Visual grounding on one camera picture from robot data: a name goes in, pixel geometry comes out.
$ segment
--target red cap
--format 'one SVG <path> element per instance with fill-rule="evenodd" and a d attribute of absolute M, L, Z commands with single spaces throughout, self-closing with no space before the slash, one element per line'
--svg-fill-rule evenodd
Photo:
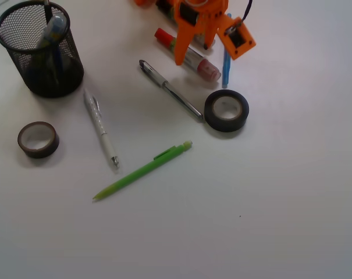
<path fill-rule="evenodd" d="M 168 34 L 161 28 L 158 28 L 157 32 L 155 33 L 155 37 L 167 48 L 170 48 L 170 44 L 175 39 L 174 36 Z"/>

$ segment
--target orange plastic part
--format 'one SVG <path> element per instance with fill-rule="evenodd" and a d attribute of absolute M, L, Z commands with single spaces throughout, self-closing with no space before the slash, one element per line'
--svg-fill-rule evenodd
<path fill-rule="evenodd" d="M 246 25 L 240 22 L 240 17 L 237 17 L 236 19 L 231 19 L 228 16 L 224 15 L 224 17 L 221 19 L 220 26 L 217 31 L 218 37 L 222 41 L 227 52 L 230 54 L 233 60 L 237 59 L 238 57 L 249 51 L 251 48 L 256 46 L 256 42 L 248 31 Z M 238 26 L 239 23 L 240 26 L 237 28 L 237 31 L 239 32 L 240 36 L 244 39 L 245 43 L 236 48 L 229 36 L 225 34 L 225 30 L 227 30 L 231 26 Z"/>
<path fill-rule="evenodd" d="M 239 17 L 236 19 L 231 19 L 225 15 L 229 0 L 173 1 L 175 6 L 174 17 L 179 25 L 177 43 L 175 45 L 175 62 L 177 65 L 181 65 L 183 63 L 187 48 L 196 34 L 204 34 L 205 49 L 211 47 L 216 34 L 218 34 L 233 60 L 237 59 L 239 56 L 246 53 L 256 45 L 243 23 L 237 28 L 240 36 L 244 39 L 244 43 L 242 45 L 239 45 L 236 48 L 230 37 L 227 34 L 225 35 L 225 31 L 227 29 L 236 26 L 241 21 Z M 181 16 L 181 5 L 184 7 L 186 5 L 195 13 L 198 13 L 195 25 L 192 25 Z"/>
<path fill-rule="evenodd" d="M 134 1 L 135 1 L 135 3 L 136 3 L 138 6 L 141 6 L 141 5 L 145 4 L 145 3 L 147 3 L 147 0 L 134 0 Z"/>

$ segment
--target black mesh pencil cup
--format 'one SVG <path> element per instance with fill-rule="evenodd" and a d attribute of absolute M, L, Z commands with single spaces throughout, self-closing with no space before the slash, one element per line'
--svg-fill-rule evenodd
<path fill-rule="evenodd" d="M 63 14 L 66 19 L 58 39 L 40 46 L 47 26 L 44 3 L 27 1 L 12 6 L 0 17 L 0 43 L 32 92 L 57 98 L 80 85 L 84 69 L 73 41 L 69 15 L 57 4 L 50 6 L 53 15 Z"/>

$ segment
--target orange robot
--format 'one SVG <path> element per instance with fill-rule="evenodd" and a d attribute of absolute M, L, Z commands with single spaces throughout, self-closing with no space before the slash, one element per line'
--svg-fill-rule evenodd
<path fill-rule="evenodd" d="M 145 0 L 135 0 L 141 5 Z M 229 18 L 225 12 L 229 0 L 168 0 L 174 6 L 174 18 L 179 26 L 175 45 L 175 61 L 181 65 L 187 48 L 197 34 L 204 34 L 204 48 L 208 49 L 216 36 L 235 60 L 253 48 L 256 43 L 243 21 L 250 11 L 252 0 L 243 19 Z"/>

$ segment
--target pencil clip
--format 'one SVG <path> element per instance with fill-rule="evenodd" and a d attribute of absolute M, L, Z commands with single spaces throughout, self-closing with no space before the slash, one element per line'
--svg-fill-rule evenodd
<path fill-rule="evenodd" d="M 168 153 L 169 151 L 175 149 L 176 147 L 175 146 L 172 146 L 171 148 L 167 149 L 166 151 L 160 153 L 158 156 L 154 157 L 154 160 L 160 158 L 161 156 L 163 156 L 165 153 Z"/>
<path fill-rule="evenodd" d="M 102 117 L 101 111 L 99 110 L 99 104 L 98 104 L 98 102 L 97 102 L 97 99 L 96 99 L 95 96 L 93 96 L 93 95 L 92 95 L 92 98 L 93 98 L 93 101 L 94 101 L 95 106 L 97 107 L 99 116 Z"/>

